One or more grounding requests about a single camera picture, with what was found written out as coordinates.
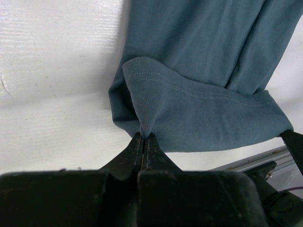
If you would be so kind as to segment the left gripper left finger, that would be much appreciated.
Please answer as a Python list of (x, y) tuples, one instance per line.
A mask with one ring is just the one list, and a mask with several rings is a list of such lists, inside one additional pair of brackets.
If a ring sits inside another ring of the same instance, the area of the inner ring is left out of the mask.
[(136, 133), (127, 147), (100, 170), (108, 171), (117, 180), (127, 180), (141, 169), (143, 146), (144, 138)]

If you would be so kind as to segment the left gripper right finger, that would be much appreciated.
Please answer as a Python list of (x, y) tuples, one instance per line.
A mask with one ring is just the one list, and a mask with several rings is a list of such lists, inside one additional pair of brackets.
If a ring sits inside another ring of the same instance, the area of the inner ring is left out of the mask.
[(150, 134), (148, 138), (144, 139), (141, 159), (142, 170), (181, 171), (181, 169), (162, 151), (154, 134)]

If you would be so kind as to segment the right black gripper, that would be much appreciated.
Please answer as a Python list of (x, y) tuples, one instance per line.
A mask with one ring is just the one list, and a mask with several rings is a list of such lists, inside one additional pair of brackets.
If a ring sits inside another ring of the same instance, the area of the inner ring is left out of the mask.
[[(303, 135), (286, 130), (280, 134), (303, 175)], [(254, 182), (270, 227), (302, 227), (303, 200), (287, 190), (277, 191), (267, 180), (276, 167), (270, 161), (244, 173)]]

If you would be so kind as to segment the dark blue-grey t shirt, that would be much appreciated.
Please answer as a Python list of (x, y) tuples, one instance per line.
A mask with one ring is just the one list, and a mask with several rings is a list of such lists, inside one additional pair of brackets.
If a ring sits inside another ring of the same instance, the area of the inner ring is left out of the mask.
[(300, 0), (133, 0), (109, 89), (113, 122), (163, 151), (270, 140), (293, 126), (266, 90)]

